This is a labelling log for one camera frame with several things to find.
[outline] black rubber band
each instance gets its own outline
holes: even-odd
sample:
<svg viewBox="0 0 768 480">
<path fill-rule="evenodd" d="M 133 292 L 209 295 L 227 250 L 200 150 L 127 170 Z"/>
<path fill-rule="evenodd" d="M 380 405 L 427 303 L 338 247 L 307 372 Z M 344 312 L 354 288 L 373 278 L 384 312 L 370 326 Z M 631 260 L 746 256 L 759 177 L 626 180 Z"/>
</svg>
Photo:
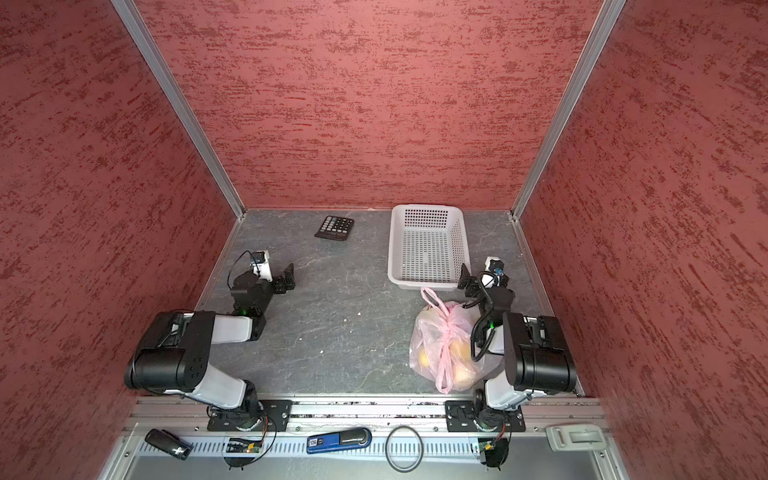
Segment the black rubber band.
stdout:
<svg viewBox="0 0 768 480">
<path fill-rule="evenodd" d="M 392 439 L 392 434 L 397 432 L 400 429 L 406 429 L 413 432 L 413 435 L 416 435 L 416 438 L 419 439 L 419 458 L 416 459 L 416 461 L 413 463 L 413 465 L 409 465 L 405 468 L 395 465 L 395 463 L 392 461 L 392 459 L 389 457 L 389 440 Z M 386 457 L 387 463 L 389 463 L 389 466 L 392 467 L 395 472 L 400 473 L 410 473 L 416 470 L 416 468 L 421 465 L 422 458 L 424 458 L 424 441 L 422 440 L 422 436 L 419 435 L 419 433 L 414 430 L 412 427 L 408 425 L 400 425 L 399 427 L 395 427 L 392 429 L 392 431 L 389 433 L 389 436 L 386 438 L 386 443 L 384 444 L 384 456 Z"/>
</svg>

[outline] gray plastic part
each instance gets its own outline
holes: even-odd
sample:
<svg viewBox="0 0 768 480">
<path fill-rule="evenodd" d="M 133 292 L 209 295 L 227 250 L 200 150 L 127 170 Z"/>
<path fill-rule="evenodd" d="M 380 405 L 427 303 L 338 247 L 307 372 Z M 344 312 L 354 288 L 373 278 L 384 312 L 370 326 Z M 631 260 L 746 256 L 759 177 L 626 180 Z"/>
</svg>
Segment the gray plastic part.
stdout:
<svg viewBox="0 0 768 480">
<path fill-rule="evenodd" d="M 603 430 L 592 423 L 547 427 L 547 440 L 553 452 L 583 452 L 608 447 Z"/>
</svg>

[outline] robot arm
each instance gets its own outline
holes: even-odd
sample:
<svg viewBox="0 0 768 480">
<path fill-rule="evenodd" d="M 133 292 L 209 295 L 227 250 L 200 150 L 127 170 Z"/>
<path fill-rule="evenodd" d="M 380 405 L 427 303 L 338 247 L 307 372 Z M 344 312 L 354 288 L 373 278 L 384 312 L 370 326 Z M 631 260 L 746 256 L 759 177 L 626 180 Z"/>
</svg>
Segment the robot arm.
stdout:
<svg viewBox="0 0 768 480">
<path fill-rule="evenodd" d="M 512 312 L 515 294 L 506 288 L 504 264 L 489 257 L 485 271 L 471 276 L 462 265 L 458 287 L 480 304 L 482 316 L 472 330 L 472 359 L 504 355 L 505 370 L 485 383 L 478 395 L 485 408 L 515 410 L 535 396 L 572 391 L 576 368 L 558 320 Z"/>
<path fill-rule="evenodd" d="M 125 370 L 129 389 L 155 395 L 182 395 L 212 407 L 209 430 L 250 430 L 260 424 L 262 408 L 253 383 L 235 379 L 208 363 L 212 343 L 259 339 L 264 311 L 276 293 L 293 290 L 291 263 L 272 278 L 267 252 L 252 254 L 253 269 L 230 287 L 233 315 L 215 312 L 158 313 Z"/>
<path fill-rule="evenodd" d="M 556 318 L 507 312 L 503 322 L 505 370 L 485 383 L 488 407 L 514 410 L 534 397 L 573 391 L 576 367 Z"/>
</svg>

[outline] white plastic basket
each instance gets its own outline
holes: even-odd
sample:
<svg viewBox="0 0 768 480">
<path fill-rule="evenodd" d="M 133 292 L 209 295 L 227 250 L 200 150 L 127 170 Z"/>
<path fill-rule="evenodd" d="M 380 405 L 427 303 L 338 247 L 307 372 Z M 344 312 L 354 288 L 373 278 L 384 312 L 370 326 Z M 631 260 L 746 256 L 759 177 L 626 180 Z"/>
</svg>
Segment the white plastic basket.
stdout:
<svg viewBox="0 0 768 480">
<path fill-rule="evenodd" d="M 469 271 L 464 216 L 445 205 L 398 205 L 389 225 L 389 280 L 404 290 L 458 286 L 462 263 Z"/>
</svg>

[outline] red textured wall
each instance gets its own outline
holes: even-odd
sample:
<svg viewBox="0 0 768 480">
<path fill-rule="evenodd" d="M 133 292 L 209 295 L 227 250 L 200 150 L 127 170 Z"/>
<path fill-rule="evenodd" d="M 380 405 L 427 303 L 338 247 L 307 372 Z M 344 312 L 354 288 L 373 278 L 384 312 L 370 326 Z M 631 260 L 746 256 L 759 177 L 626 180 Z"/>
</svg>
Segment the red textured wall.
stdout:
<svg viewBox="0 0 768 480">
<path fill-rule="evenodd" d="M 523 216 L 634 480 L 768 478 L 766 22 L 627 2 Z"/>
<path fill-rule="evenodd" d="M 137 0 L 248 207 L 508 208 L 601 0 Z"/>
<path fill-rule="evenodd" d="M 4 2 L 0 38 L 0 476 L 95 478 L 234 217 L 108 0 Z"/>
</svg>

